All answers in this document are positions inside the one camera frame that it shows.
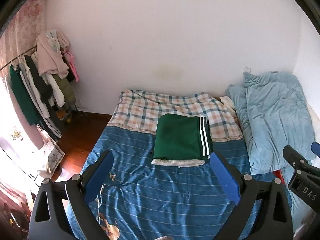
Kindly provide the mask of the green varsity jacket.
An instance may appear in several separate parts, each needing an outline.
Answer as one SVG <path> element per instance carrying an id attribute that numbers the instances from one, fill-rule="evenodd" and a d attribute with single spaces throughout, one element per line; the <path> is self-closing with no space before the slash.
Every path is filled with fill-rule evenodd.
<path id="1" fill-rule="evenodd" d="M 207 117 L 165 114 L 159 118 L 153 165 L 197 167 L 204 165 L 212 152 Z"/>

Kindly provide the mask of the light blue quilt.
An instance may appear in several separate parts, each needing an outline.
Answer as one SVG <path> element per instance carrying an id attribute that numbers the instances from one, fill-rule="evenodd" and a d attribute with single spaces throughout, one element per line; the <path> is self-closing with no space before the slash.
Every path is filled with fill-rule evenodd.
<path id="1" fill-rule="evenodd" d="M 252 175 L 280 171 L 287 186 L 292 166 L 284 159 L 289 145 L 307 161 L 315 159 L 312 119 L 298 79 L 287 72 L 244 73 L 244 85 L 226 90 L 244 135 Z"/>

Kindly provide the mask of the embroidered floor mat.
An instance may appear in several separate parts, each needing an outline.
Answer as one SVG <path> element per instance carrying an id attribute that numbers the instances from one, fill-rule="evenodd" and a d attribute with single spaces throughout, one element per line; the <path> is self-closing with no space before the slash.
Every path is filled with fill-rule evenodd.
<path id="1" fill-rule="evenodd" d="M 52 178 L 64 156 L 65 153 L 58 144 L 53 139 L 48 139 L 47 143 L 40 149 L 41 161 L 37 168 L 38 174 L 42 178 Z"/>

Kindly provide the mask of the blue striped bed sheet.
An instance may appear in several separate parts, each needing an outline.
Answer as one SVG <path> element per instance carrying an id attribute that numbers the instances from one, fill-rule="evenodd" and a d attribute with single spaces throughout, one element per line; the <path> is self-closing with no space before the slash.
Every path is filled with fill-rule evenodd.
<path id="1" fill-rule="evenodd" d="M 86 165 L 104 151 L 114 156 L 104 184 L 89 209 L 101 226 L 111 224 L 121 239 L 212 239 L 235 205 L 209 164 L 178 168 L 152 165 L 155 137 L 107 126 Z"/>

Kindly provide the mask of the plaid checkered bed cover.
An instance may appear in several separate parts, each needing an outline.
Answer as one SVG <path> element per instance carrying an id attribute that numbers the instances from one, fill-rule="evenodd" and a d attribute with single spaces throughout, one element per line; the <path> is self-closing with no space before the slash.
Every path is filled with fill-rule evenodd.
<path id="1" fill-rule="evenodd" d="M 207 93 L 173 96 L 143 90 L 125 90 L 119 97 L 108 126 L 155 135 L 158 119 L 165 114 L 205 116 L 214 142 L 243 138 L 231 112 Z"/>

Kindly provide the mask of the pink floral curtain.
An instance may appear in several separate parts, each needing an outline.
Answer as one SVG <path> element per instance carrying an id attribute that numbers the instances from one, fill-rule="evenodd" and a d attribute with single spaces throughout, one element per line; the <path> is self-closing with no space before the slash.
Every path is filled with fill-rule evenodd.
<path id="1" fill-rule="evenodd" d="M 34 46 L 45 30 L 46 0 L 27 0 L 1 36 L 1 66 Z"/>

